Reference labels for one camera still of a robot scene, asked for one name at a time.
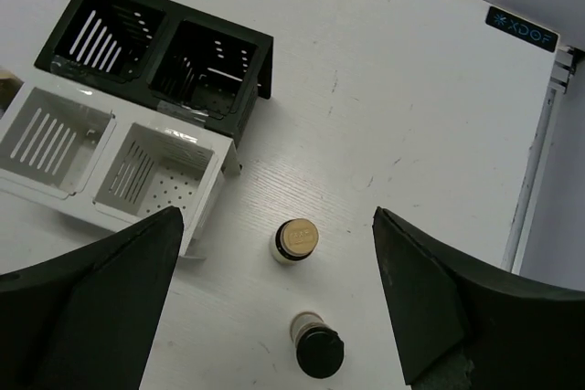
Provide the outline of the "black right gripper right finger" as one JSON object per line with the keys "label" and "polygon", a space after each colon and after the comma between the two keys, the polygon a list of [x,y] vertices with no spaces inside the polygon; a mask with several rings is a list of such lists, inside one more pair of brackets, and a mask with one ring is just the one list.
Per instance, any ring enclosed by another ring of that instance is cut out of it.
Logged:
{"label": "black right gripper right finger", "polygon": [[581,389],[584,295],[448,246],[385,209],[378,268],[413,389]]}

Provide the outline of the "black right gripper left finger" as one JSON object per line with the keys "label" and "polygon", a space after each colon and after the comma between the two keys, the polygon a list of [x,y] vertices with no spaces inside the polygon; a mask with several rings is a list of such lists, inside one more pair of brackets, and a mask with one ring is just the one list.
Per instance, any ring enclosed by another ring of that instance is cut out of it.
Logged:
{"label": "black right gripper left finger", "polygon": [[183,233],[169,206],[2,275],[2,388],[139,388]]}

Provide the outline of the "brown bottle gold cap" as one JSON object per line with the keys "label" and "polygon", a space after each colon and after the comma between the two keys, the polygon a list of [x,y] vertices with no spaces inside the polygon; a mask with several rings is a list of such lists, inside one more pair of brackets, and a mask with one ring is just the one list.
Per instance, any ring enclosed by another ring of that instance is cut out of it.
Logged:
{"label": "brown bottle gold cap", "polygon": [[281,264],[292,265],[309,258],[319,242],[316,225],[306,218],[283,222],[269,243],[272,257]]}

